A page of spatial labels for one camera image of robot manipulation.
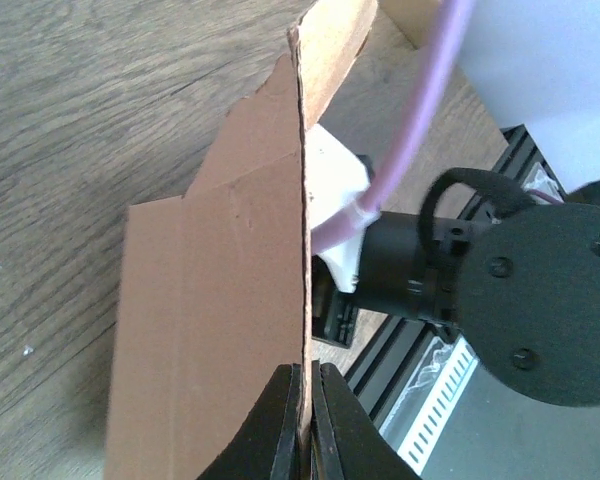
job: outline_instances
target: wooden table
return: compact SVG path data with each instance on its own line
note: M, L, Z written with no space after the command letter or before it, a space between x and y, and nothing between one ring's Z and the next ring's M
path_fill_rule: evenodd
M185 191L309 3L0 3L0 478L100 478L127 207ZM378 26L323 119L375 156L415 68L390 21ZM409 180L422 188L436 158L493 163L503 149L461 76L449 95L421 154L433 163ZM414 191L391 207L412 208ZM346 370L379 318L347 355L316 356Z

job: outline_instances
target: purple tube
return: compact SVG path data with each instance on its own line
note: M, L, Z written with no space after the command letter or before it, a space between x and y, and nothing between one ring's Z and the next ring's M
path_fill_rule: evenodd
M373 182L357 200L357 210L365 216L375 218L422 145L453 71L474 4L475 0L445 0L440 5L404 121ZM341 210L311 231L312 253L324 252L367 226Z

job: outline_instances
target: round black cover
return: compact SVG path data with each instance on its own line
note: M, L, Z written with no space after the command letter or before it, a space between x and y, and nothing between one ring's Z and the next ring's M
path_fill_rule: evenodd
M538 206L467 254L458 323L485 367L555 405L600 404L600 207Z

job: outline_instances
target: cardboard sheet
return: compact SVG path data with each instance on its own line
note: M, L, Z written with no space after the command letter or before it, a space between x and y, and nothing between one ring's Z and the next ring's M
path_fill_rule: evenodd
M106 479L196 478L279 364L310 373L304 131L375 11L375 0L316 2L290 30L291 53L231 109L186 195L131 208ZM306 440L308 381L304 394Z

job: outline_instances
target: gray surface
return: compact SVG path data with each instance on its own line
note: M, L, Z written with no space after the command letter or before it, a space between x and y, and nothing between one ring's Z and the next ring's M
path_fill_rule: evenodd
M422 477L600 480L600 407L554 407L531 400L480 366Z

